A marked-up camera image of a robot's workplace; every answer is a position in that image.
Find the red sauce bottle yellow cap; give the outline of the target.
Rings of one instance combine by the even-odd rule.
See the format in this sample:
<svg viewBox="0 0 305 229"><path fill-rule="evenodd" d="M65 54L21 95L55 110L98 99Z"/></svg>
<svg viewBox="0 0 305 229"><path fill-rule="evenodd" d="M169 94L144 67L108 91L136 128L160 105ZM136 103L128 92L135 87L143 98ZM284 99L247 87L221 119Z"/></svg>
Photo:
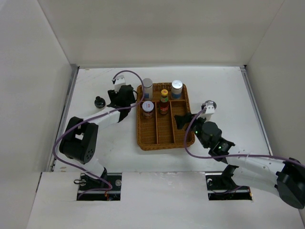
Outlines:
<svg viewBox="0 0 305 229"><path fill-rule="evenodd" d="M159 112L162 115L168 113L169 110L169 99L168 99L168 91L166 89L161 90L161 97L159 102Z"/></svg>

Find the white-lid jar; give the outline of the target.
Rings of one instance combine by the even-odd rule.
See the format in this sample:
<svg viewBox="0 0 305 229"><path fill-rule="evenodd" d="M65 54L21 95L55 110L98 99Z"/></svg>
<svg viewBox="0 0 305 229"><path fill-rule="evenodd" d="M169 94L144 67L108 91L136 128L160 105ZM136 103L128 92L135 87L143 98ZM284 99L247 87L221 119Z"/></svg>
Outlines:
<svg viewBox="0 0 305 229"><path fill-rule="evenodd" d="M142 104L142 114L146 119L152 118L154 111L154 103L151 101L145 101Z"/></svg>

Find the silver-lid salt shaker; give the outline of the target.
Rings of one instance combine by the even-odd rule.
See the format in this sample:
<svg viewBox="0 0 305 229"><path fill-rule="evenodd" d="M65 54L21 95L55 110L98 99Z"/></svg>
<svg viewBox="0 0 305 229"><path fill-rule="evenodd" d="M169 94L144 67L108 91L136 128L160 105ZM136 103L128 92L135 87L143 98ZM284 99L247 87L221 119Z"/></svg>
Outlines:
<svg viewBox="0 0 305 229"><path fill-rule="evenodd" d="M183 83L180 80L174 80L171 85L171 98L180 99L183 89Z"/></svg>
<svg viewBox="0 0 305 229"><path fill-rule="evenodd" d="M144 100L151 101L153 99L153 82L150 78L143 79Z"/></svg>

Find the black-cap white sauce bottle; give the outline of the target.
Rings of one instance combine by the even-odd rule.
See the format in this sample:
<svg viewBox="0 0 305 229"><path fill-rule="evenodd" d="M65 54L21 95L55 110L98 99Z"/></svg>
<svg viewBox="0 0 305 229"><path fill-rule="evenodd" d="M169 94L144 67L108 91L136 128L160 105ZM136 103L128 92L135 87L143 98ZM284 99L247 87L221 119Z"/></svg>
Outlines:
<svg viewBox="0 0 305 229"><path fill-rule="evenodd" d="M103 109L106 106L106 101L102 97L96 96L94 105L97 109Z"/></svg>

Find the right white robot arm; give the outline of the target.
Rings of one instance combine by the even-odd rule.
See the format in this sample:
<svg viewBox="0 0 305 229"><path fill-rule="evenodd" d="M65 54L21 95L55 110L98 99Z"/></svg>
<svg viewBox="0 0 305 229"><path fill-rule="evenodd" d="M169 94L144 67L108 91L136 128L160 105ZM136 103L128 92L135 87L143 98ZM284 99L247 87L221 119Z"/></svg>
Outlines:
<svg viewBox="0 0 305 229"><path fill-rule="evenodd" d="M249 153L224 139L217 124L199 114L187 113L174 118L178 129L188 124L186 132L194 132L203 148L209 150L203 159L214 159L227 165L221 176L225 188L254 187L278 196L291 207L304 209L304 164L291 157Z"/></svg>

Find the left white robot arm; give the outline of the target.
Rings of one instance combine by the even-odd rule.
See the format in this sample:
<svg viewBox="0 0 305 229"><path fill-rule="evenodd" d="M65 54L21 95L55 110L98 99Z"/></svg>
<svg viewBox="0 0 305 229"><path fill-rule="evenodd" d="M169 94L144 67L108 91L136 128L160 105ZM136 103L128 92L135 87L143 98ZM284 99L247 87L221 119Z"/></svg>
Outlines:
<svg viewBox="0 0 305 229"><path fill-rule="evenodd" d="M107 170L94 156L98 131L112 124L122 121L130 112L130 106L136 102L135 91L129 85L122 85L118 91L109 90L110 104L97 96L94 104L100 109L96 116L103 115L95 120L84 122L84 118L72 117L66 130L77 124L77 128L69 132L60 142L59 151L67 158L76 162L77 166L86 169L86 179L96 190L107 188Z"/></svg>

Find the brown wicker divided basket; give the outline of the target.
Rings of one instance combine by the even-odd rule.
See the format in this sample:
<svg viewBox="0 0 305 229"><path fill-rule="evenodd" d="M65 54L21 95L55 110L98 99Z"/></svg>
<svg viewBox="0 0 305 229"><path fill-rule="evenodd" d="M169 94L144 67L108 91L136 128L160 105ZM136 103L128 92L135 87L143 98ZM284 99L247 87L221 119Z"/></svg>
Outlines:
<svg viewBox="0 0 305 229"><path fill-rule="evenodd" d="M171 91L171 83L154 83L152 103L154 109L150 118L143 115L142 106L136 108L137 144L144 151L183 148L185 129L178 129L175 116L190 112L187 87L183 84L182 95L178 100L169 98L169 111L161 114L159 101L162 89Z"/></svg>

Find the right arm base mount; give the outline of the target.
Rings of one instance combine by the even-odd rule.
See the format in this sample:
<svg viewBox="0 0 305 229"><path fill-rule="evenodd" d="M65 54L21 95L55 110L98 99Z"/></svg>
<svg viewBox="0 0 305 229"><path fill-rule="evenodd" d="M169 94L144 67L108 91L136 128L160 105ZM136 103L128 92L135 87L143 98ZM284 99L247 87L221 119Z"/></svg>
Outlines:
<svg viewBox="0 0 305 229"><path fill-rule="evenodd" d="M238 186L232 180L237 167L228 165L222 172L205 173L208 199L220 200L252 200L249 187Z"/></svg>

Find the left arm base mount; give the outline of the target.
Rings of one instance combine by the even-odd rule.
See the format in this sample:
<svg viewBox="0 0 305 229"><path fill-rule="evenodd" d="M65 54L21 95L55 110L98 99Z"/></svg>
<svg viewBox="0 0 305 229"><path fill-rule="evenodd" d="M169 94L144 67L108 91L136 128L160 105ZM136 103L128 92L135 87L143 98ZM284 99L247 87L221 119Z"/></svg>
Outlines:
<svg viewBox="0 0 305 229"><path fill-rule="evenodd" d="M102 178L112 185L109 186L88 175L81 173L79 179L73 181L78 186L77 201L120 201L122 188L122 173L103 173Z"/></svg>

